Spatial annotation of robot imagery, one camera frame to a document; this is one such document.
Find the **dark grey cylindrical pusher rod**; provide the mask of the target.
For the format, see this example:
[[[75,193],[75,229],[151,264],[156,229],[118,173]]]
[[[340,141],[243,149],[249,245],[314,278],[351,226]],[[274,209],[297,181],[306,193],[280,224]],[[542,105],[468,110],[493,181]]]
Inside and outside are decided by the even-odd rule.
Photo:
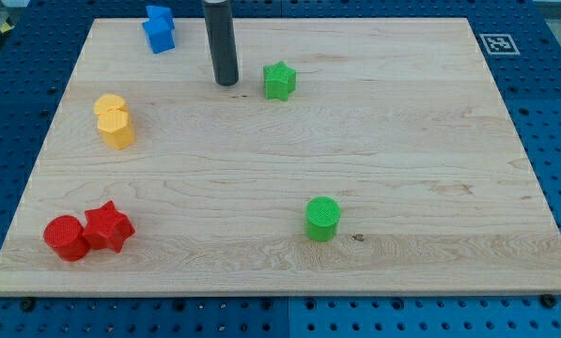
[[[239,67],[230,1],[203,0],[202,4],[215,81],[232,86],[239,81]]]

